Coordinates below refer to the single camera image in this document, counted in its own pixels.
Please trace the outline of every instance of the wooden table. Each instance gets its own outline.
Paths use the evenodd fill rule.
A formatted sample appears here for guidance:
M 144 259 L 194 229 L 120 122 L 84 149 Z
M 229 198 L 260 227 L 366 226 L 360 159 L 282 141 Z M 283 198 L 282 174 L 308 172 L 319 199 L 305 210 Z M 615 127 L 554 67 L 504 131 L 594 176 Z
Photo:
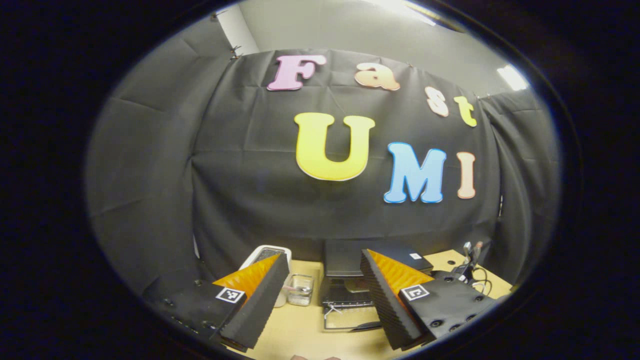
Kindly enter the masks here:
M 425 258 L 433 264 L 434 270 L 445 271 L 451 271 L 464 260 L 464 256 L 455 250 L 427 255 Z M 448 264 L 448 261 L 454 261 L 455 264 Z M 311 305 L 285 304 L 274 308 L 255 348 L 246 353 L 233 349 L 231 351 L 256 360 L 290 360 L 293 355 L 303 356 L 308 360 L 324 360 L 332 356 L 342 360 L 386 360 L 420 349 L 415 347 L 406 352 L 392 350 L 383 329 L 362 332 L 325 331 L 323 310 L 317 305 L 318 289 L 324 274 L 323 264 L 292 260 L 291 268 L 294 274 L 314 277 Z M 489 271 L 487 275 L 493 284 L 489 297 L 497 299 L 510 293 L 509 283 Z M 477 290 L 481 291 L 482 286 L 478 286 Z

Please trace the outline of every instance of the gray wall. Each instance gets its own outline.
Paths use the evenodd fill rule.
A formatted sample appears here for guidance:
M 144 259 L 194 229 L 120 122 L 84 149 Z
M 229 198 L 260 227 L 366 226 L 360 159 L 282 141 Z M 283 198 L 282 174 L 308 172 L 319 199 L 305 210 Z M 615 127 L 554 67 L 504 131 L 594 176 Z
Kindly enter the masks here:
M 430 26 L 375 4 L 247 0 L 239 5 L 259 51 L 355 51 L 411 63 L 481 97 L 511 90 L 497 72 L 507 61 L 470 35 Z

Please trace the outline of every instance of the blue letter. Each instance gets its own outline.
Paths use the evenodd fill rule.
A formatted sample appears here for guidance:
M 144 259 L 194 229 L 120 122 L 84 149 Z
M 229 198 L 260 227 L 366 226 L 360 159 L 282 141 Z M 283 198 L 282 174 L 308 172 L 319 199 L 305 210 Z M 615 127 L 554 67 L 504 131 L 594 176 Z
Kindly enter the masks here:
M 394 173 L 391 177 L 391 189 L 385 194 L 386 202 L 404 202 L 404 181 L 409 189 L 411 201 L 418 199 L 420 190 L 425 187 L 420 199 L 422 202 L 442 201 L 442 168 L 447 155 L 444 151 L 431 149 L 419 167 L 413 147 L 403 142 L 392 142 L 388 146 L 394 155 Z

